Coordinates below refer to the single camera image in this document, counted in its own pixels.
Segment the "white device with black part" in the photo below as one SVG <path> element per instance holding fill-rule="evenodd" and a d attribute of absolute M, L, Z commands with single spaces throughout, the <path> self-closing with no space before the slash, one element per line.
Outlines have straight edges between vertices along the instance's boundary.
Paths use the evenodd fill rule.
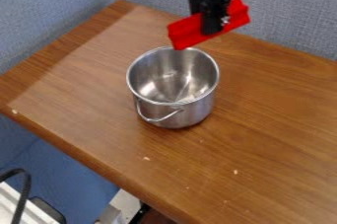
<path fill-rule="evenodd" d="M 0 183 L 0 224 L 11 224 L 18 208 L 20 193 L 6 183 Z M 43 203 L 27 201 L 19 224 L 67 224 L 63 215 Z"/>

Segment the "stainless steel pot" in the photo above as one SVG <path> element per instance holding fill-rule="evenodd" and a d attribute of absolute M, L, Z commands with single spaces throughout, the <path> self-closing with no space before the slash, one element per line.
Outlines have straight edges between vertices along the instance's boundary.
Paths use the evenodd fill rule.
<path fill-rule="evenodd" d="M 199 124 L 212 113 L 219 81 L 219 65 L 206 51 L 171 46 L 147 51 L 127 72 L 138 115 L 163 128 Z"/>

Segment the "red rectangular block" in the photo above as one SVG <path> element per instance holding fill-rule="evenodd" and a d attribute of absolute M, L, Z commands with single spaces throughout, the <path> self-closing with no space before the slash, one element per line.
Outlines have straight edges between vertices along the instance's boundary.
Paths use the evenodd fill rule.
<path fill-rule="evenodd" d="M 202 32 L 202 14 L 190 17 L 168 25 L 168 37 L 176 50 L 187 49 L 202 42 L 219 37 L 251 23 L 250 6 L 243 0 L 232 0 L 228 7 L 230 22 L 222 26 L 222 31 L 214 35 Z"/>

